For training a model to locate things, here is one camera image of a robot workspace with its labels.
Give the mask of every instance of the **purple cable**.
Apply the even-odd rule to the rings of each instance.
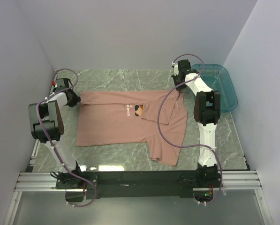
[[[159,112],[158,112],[158,117],[157,117],[157,123],[158,123],[159,134],[162,136],[162,138],[163,138],[168,144],[170,144],[170,145],[172,145],[172,146],[174,146],[174,147],[177,147],[177,148],[206,147],[206,148],[210,149],[210,151],[212,151],[212,152],[214,153],[214,156],[215,156],[215,158],[216,158],[216,160],[217,160],[217,162],[218,162],[219,168],[220,168],[220,187],[219,187],[219,191],[218,191],[218,193],[216,194],[216,196],[214,196],[214,198],[213,198],[211,201],[209,201],[209,202],[206,203],[206,204],[210,204],[211,202],[213,202],[215,199],[218,198],[218,196],[219,196],[219,194],[220,194],[220,192],[221,192],[221,188],[222,188],[222,186],[223,186],[223,183],[222,183],[222,180],[223,180],[223,179],[222,179],[222,176],[223,176],[222,166],[221,166],[221,163],[220,163],[220,161],[219,161],[219,158],[218,158],[217,154],[215,153],[215,151],[214,151],[210,146],[205,145],[205,144],[193,144],[193,145],[180,146],[180,145],[176,145],[176,144],[173,144],[173,143],[169,142],[169,141],[165,138],[165,136],[163,135],[163,133],[162,133],[162,131],[161,131],[161,129],[160,129],[160,124],[159,124],[160,111],[161,111],[161,109],[162,109],[162,107],[163,107],[163,104],[164,104],[165,100],[166,100],[167,97],[171,94],[171,92],[174,91],[176,88],[178,88],[178,87],[180,87],[180,86],[182,86],[182,85],[184,85],[184,84],[186,84],[186,83],[189,83],[189,82],[191,82],[191,81],[196,80],[196,79],[200,76],[200,74],[204,71],[204,62],[203,62],[203,60],[202,60],[200,57],[198,57],[197,55],[194,55],[194,54],[183,54],[183,55],[180,55],[179,57],[177,57],[177,58],[173,61],[173,63],[175,63],[175,61],[178,60],[180,57],[186,56],[186,55],[190,55],[190,56],[194,56],[194,57],[198,58],[198,59],[201,61],[202,69],[201,69],[201,71],[197,74],[196,77],[194,77],[193,79],[191,79],[191,80],[189,80],[189,81],[185,81],[185,82],[182,82],[182,83],[176,85],[174,88],[172,88],[172,89],[168,92],[168,94],[165,96],[165,98],[163,99],[162,103],[161,103],[160,106],[159,106]]]
[[[85,179],[85,178],[83,178],[83,177],[80,177],[80,176],[78,176],[78,175],[72,173],[72,172],[68,169],[68,167],[66,166],[66,164],[65,164],[64,161],[62,160],[62,158],[61,158],[59,152],[57,151],[57,148],[56,148],[55,144],[52,142],[52,139],[51,139],[50,135],[48,134],[47,130],[45,129],[44,124],[43,124],[43,122],[42,122],[42,119],[41,119],[41,117],[40,117],[40,113],[39,113],[39,106],[40,106],[40,104],[42,104],[42,103],[46,102],[47,100],[51,99],[53,96],[55,96],[55,95],[57,95],[57,94],[59,94],[59,93],[61,93],[61,92],[64,92],[64,91],[66,91],[66,90],[69,90],[69,89],[71,89],[71,88],[73,88],[73,87],[75,87],[75,86],[77,85],[77,82],[78,82],[78,75],[76,74],[75,71],[73,71],[73,70],[71,70],[71,69],[67,69],[67,68],[60,69],[60,70],[56,70],[53,79],[55,79],[56,75],[57,75],[60,71],[62,71],[62,70],[71,71],[71,72],[76,76],[76,81],[74,82],[74,84],[73,84],[72,86],[70,86],[70,87],[68,87],[68,88],[65,88],[65,89],[63,89],[63,90],[60,90],[60,91],[58,91],[58,92],[56,92],[56,93],[54,93],[54,94],[51,94],[47,99],[45,99],[45,100],[40,101],[39,103],[37,103],[37,107],[36,107],[37,110],[36,110],[36,112],[37,112],[38,121],[39,121],[39,123],[40,123],[40,126],[41,126],[41,128],[43,129],[44,134],[46,135],[48,141],[50,142],[51,147],[53,148],[55,155],[56,155],[57,158],[59,159],[59,161],[60,161],[60,163],[62,164],[62,166],[64,167],[64,169],[65,169],[69,174],[71,174],[72,176],[74,176],[74,177],[76,177],[76,178],[78,178],[78,179],[81,179],[81,180],[87,182],[88,184],[90,184],[90,185],[94,188],[94,197],[93,197],[93,199],[92,199],[91,201],[89,201],[88,203],[86,203],[86,204],[84,204],[84,205],[74,205],[74,204],[72,204],[72,203],[70,203],[70,202],[68,203],[69,205],[72,205],[73,207],[84,207],[84,206],[90,205],[90,204],[97,198],[97,189],[96,189],[96,186],[95,186],[91,181],[89,181],[89,180],[87,180],[87,179]]]

